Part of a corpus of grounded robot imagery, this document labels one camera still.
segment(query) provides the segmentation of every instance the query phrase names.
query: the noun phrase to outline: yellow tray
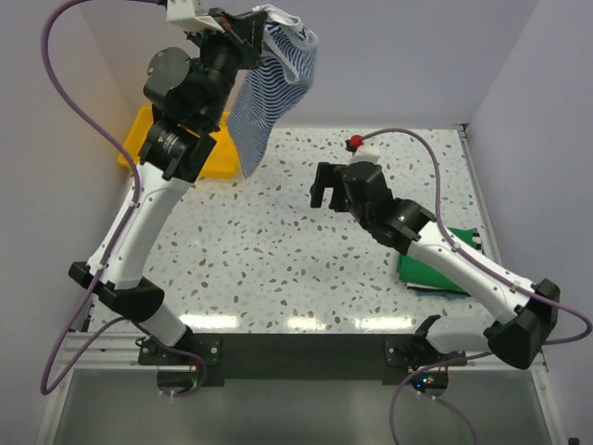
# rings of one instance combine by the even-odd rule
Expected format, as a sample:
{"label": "yellow tray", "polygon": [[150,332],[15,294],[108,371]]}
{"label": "yellow tray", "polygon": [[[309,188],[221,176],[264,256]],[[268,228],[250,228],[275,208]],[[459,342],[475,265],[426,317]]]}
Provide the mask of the yellow tray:
{"label": "yellow tray", "polygon": [[[221,130],[218,133],[212,134],[212,137],[216,140],[216,145],[204,164],[204,168],[200,173],[200,178],[233,179],[237,173],[239,157],[237,156],[237,150],[234,147],[233,139],[231,139],[231,135],[226,126],[228,117],[228,112],[222,115]],[[132,156],[133,161],[136,163],[140,160],[138,154],[140,153],[140,148],[142,148],[142,144],[144,143],[148,130],[150,130],[152,124],[152,108],[140,108],[132,128],[126,137],[126,141],[123,143],[123,147]],[[129,167],[128,162],[126,162],[126,159],[122,155],[119,156],[118,163],[125,167]]]}

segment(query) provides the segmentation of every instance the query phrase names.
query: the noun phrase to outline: cable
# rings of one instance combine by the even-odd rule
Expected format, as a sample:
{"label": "cable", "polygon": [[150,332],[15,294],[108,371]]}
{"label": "cable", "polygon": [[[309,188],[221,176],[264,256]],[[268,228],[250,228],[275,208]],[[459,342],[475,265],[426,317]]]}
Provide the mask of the cable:
{"label": "cable", "polygon": [[[443,217],[442,217],[442,213],[441,213],[441,172],[440,172],[440,168],[438,166],[438,161],[436,160],[436,154],[434,152],[434,150],[430,147],[430,145],[426,142],[426,140],[424,140],[423,137],[421,137],[419,134],[411,131],[411,130],[407,130],[405,128],[385,128],[383,130],[379,130],[376,132],[372,132],[369,134],[365,134],[363,136],[355,136],[357,138],[357,140],[355,140],[355,144],[359,145],[360,143],[362,143],[362,141],[365,141],[367,139],[370,139],[372,137],[378,136],[380,134],[387,134],[387,133],[401,133],[401,134],[407,134],[408,136],[411,136],[413,138],[415,138],[418,142],[420,142],[424,148],[426,149],[426,151],[428,152],[432,162],[433,162],[433,166],[435,167],[435,216],[436,216],[436,224],[438,226],[438,229],[441,233],[441,235],[447,240],[447,242],[454,247],[455,246],[455,241],[453,241],[453,239],[450,237],[450,235],[448,234],[448,230],[445,226],[445,224],[443,223]],[[481,270],[482,272],[490,275],[491,277],[499,280],[500,282],[504,283],[507,286],[513,286],[515,287],[515,284],[505,278],[504,276],[500,275],[499,273],[491,270],[490,268],[488,268],[487,266],[485,266],[484,264],[480,263],[479,261],[475,260],[471,255],[468,255],[467,252],[465,252],[462,248],[457,248],[457,251],[461,254],[461,256],[467,260],[469,263],[471,263],[473,266],[477,267],[479,270]],[[522,288],[522,287],[517,287],[517,290],[526,295],[527,297],[529,297],[530,299],[536,299],[537,301],[540,301],[542,303],[548,304],[549,306],[552,306],[556,309],[559,309],[561,311],[565,311],[570,313],[571,315],[574,315],[575,317],[579,318],[580,320],[582,320],[585,323],[585,330],[580,333],[577,334],[575,336],[572,337],[567,337],[567,338],[559,338],[556,340],[549,340],[547,341],[545,344],[546,345],[560,345],[560,344],[564,344],[564,343],[572,343],[574,341],[578,341],[580,339],[583,339],[585,337],[587,337],[589,334],[591,334],[591,331],[593,331],[593,324],[591,323],[591,321],[580,311],[577,311],[575,309],[569,308],[567,306],[564,306],[563,304],[560,304],[556,301],[552,301],[549,299],[546,299],[542,296],[539,296],[538,294]],[[403,390],[403,388],[405,386],[408,385],[408,383],[412,380],[413,377],[415,377],[416,375],[419,375],[423,372],[426,372],[430,369],[434,369],[436,367],[439,366],[449,366],[451,364],[457,364],[459,362],[464,362],[465,360],[476,360],[476,359],[480,359],[483,357],[487,357],[489,355],[492,355],[492,352],[483,352],[481,354],[476,354],[467,358],[458,358],[458,359],[451,359],[448,361],[444,361],[444,362],[439,362],[439,363],[435,363],[435,364],[431,364],[428,366],[424,366],[423,368],[420,368],[417,371],[414,371],[413,373],[411,373],[410,375],[408,375],[397,387],[396,391],[393,394],[393,397],[391,398],[391,402],[389,404],[389,427],[391,429],[391,436],[394,440],[394,442],[399,445],[400,441],[397,437],[396,434],[396,426],[395,426],[395,418],[394,418],[394,411],[395,411],[395,406],[396,406],[396,401],[397,401],[397,397],[399,397],[399,394],[401,393],[401,391]],[[477,445],[480,443],[479,438],[477,436],[477,433],[475,431],[475,428],[473,427],[472,423],[470,422],[470,419],[459,409],[457,408],[455,405],[453,405],[451,402],[446,401],[446,400],[441,400],[440,398],[431,398],[432,400],[435,401],[439,401],[440,403],[448,406],[451,410],[455,411],[462,419],[463,421],[467,424],[467,426],[470,428],[470,431],[472,432],[472,438],[473,438],[473,444]]]}
{"label": "cable", "polygon": [[[56,20],[65,11],[67,11],[71,7],[74,7],[74,6],[80,5],[85,2],[89,2],[89,1],[91,1],[91,0],[69,0],[69,1],[65,2],[64,4],[58,6],[56,9],[54,9],[54,11],[47,18],[47,20],[44,24],[44,28],[42,30],[41,55],[42,55],[42,59],[44,62],[45,72],[47,72],[47,76],[49,77],[50,82],[54,85],[54,88],[56,88],[56,91],[59,93],[59,95],[62,97],[62,99],[64,99],[64,101],[69,105],[70,108],[72,108],[74,110],[74,112],[76,114],[78,114],[86,123],[88,123],[99,134],[101,134],[105,139],[107,139],[109,141],[109,143],[111,145],[113,145],[121,153],[121,155],[126,159],[126,162],[128,162],[128,165],[130,166],[130,170],[132,171],[133,182],[134,182],[134,189],[133,189],[133,193],[132,193],[132,203],[131,203],[131,206],[125,211],[123,217],[121,218],[120,223],[118,224],[118,226],[116,227],[116,229],[113,233],[113,236],[107,242],[107,247],[106,247],[105,252],[103,253],[103,256],[101,257],[101,261],[100,261],[100,263],[102,265],[105,265],[105,264],[107,264],[109,255],[111,254],[111,251],[113,250],[114,246],[118,242],[121,233],[123,232],[126,224],[130,220],[130,217],[132,216],[132,214],[135,210],[134,204],[136,204],[138,202],[138,197],[140,196],[140,191],[141,191],[140,175],[138,173],[138,169],[136,168],[136,165],[133,162],[132,157],[128,154],[128,152],[120,144],[120,142],[115,137],[113,137],[111,134],[109,134],[109,132],[107,132],[103,127],[101,127],[101,125],[99,125],[99,123],[97,121],[95,121],[86,112],[84,112],[82,110],[82,108],[80,108],[76,104],[76,102],[74,102],[74,100],[70,97],[70,95],[66,92],[66,90],[64,89],[64,87],[62,86],[60,81],[57,79],[56,72],[54,71],[54,67],[52,65],[52,62],[51,62],[51,59],[49,56],[49,37],[50,37],[51,31],[52,31],[52,28],[53,28],[54,24],[56,23]],[[156,5],[158,3],[158,0],[128,0],[128,1],[134,1],[134,2],[138,2],[138,3],[148,3],[148,4],[154,4],[154,5]],[[105,324],[103,327],[101,327],[101,329],[99,329],[96,333],[94,333],[84,343],[84,345],[82,345],[81,349],[74,355],[72,360],[70,360],[70,362],[65,366],[65,368],[62,370],[62,372],[59,374],[59,376],[56,378],[56,380],[54,380],[54,382],[52,382],[50,385],[48,385],[49,376],[51,374],[52,367],[56,361],[57,353],[59,352],[59,350],[64,342],[64,339],[66,338],[66,335],[69,332],[69,328],[74,324],[74,322],[80,316],[82,310],[91,301],[91,299],[93,297],[93,291],[95,290],[95,287],[101,278],[102,272],[103,272],[103,269],[97,270],[97,272],[96,272],[95,276],[93,277],[93,280],[91,281],[91,284],[89,285],[81,302],[74,310],[74,313],[72,314],[72,316],[70,317],[68,322],[65,324],[65,326],[62,329],[62,331],[60,332],[60,334],[57,336],[56,342],[54,343],[54,346],[49,354],[47,362],[45,363],[45,368],[44,368],[44,371],[42,374],[40,390],[41,390],[41,393],[44,395],[51,393],[54,389],[57,388],[57,386],[64,379],[64,377],[68,374],[70,369],[74,366],[74,364],[78,361],[78,359],[82,356],[82,354],[88,349],[88,347],[101,334],[103,334],[107,329],[109,329],[115,323],[118,323],[118,322],[124,320],[123,318],[119,317],[119,318],[116,318],[116,319],[110,321],[109,323]],[[182,351],[173,350],[171,348],[169,348],[169,350],[174,351],[175,353],[178,353],[181,355],[185,355],[184,353],[182,353]]]}
{"label": "cable", "polygon": [[[446,360],[446,361],[435,363],[435,364],[429,364],[428,366],[424,366],[420,369],[417,369],[413,373],[408,374],[408,376],[406,376],[406,378],[404,378],[401,381],[401,383],[397,386],[396,391],[393,393],[393,396],[391,396],[391,402],[389,403],[389,427],[391,429],[391,437],[393,438],[394,442],[397,445],[401,444],[401,442],[399,441],[399,438],[397,437],[397,434],[396,434],[396,422],[395,422],[395,416],[394,416],[395,409],[396,409],[396,401],[397,401],[397,398],[399,397],[399,394],[401,393],[401,391],[411,382],[411,380],[416,375],[420,375],[422,373],[425,373],[426,371],[430,371],[431,369],[438,368],[439,366],[449,366],[451,364],[459,364],[461,362],[465,362],[465,361],[469,361],[469,360],[481,359],[481,358],[487,357],[488,355],[492,355],[492,352],[482,352],[480,354],[471,355],[469,357],[457,357],[455,359],[450,359],[450,360]],[[432,401],[438,401],[439,403],[447,406],[449,409],[451,409],[455,413],[457,413],[463,419],[465,424],[470,428],[470,431],[472,432],[473,444],[479,445],[480,439],[477,435],[475,428],[472,425],[472,422],[470,422],[470,419],[467,417],[467,415],[465,415],[459,408],[457,408],[450,401],[442,400],[438,397],[433,398],[432,396],[429,396],[427,394],[423,394],[423,395],[426,398],[431,399]]]}

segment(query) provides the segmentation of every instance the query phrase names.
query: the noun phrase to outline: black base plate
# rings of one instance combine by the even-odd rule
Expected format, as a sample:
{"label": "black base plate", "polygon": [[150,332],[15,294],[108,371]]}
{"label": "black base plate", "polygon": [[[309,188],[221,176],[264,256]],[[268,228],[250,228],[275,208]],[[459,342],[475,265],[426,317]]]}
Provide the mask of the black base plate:
{"label": "black base plate", "polygon": [[[207,386],[221,386],[228,378],[378,380],[384,385],[397,385],[414,365],[400,353],[410,339],[411,335],[375,334],[194,334],[193,337],[197,354],[208,365]],[[150,340],[138,345],[141,365],[189,363],[185,357],[163,351]],[[448,358],[451,356],[436,354],[424,357],[417,364]],[[167,373],[162,368],[159,372]]]}

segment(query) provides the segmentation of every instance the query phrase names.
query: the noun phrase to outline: gray panel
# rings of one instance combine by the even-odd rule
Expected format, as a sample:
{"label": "gray panel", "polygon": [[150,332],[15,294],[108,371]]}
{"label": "gray panel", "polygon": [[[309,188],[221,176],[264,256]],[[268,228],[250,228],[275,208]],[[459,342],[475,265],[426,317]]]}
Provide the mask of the gray panel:
{"label": "gray panel", "polygon": [[[550,444],[529,373],[457,373],[447,399],[483,445]],[[78,372],[57,433],[68,444],[389,444],[394,387],[378,382],[234,380],[169,403],[151,372]],[[397,425],[406,444],[469,444],[461,419],[405,391]]]}

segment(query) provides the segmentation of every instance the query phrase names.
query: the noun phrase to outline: red cap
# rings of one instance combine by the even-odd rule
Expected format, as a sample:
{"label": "red cap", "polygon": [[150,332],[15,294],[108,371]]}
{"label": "red cap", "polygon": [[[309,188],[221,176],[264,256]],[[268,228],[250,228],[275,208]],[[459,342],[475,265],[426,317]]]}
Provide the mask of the red cap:
{"label": "red cap", "polygon": [[348,151],[356,151],[362,144],[362,136],[360,134],[355,134],[349,141],[347,141],[347,149]]}

